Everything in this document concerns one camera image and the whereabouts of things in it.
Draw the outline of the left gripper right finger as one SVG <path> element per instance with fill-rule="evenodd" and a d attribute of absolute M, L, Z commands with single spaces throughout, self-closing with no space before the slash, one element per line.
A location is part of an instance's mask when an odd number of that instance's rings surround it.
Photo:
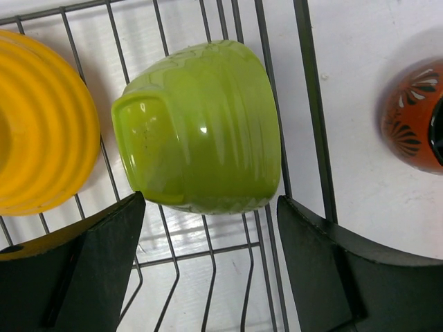
<path fill-rule="evenodd" d="M 442 261 L 381 245 L 288 196 L 278 227 L 302 331 L 441 331 Z"/>

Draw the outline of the yellow ribbed bowl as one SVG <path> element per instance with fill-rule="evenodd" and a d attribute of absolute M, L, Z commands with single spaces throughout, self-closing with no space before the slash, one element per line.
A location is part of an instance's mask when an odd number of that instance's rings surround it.
<path fill-rule="evenodd" d="M 96 106 L 78 72 L 43 43 L 1 31 L 1 214 L 56 208 L 90 176 Z"/>

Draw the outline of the white square bowl green outside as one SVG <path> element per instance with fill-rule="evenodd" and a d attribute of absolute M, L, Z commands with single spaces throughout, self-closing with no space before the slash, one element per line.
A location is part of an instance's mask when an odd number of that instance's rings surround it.
<path fill-rule="evenodd" d="M 280 183 L 278 115 L 266 71 L 234 40 L 177 51 L 134 78 L 111 119 L 130 187 L 197 214 L 264 207 Z"/>

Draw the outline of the dark brown ceramic mug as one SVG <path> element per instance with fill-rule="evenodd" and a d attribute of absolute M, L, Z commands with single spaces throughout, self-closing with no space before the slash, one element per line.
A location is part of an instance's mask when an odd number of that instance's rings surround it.
<path fill-rule="evenodd" d="M 403 72 L 380 109 L 381 135 L 399 160 L 442 174 L 442 59 Z"/>

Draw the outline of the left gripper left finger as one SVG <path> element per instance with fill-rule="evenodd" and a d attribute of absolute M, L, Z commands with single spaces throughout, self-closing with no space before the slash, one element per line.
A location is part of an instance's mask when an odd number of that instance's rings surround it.
<path fill-rule="evenodd" d="M 2 331 L 115 331 L 145 213 L 135 192 L 1 250 Z"/>

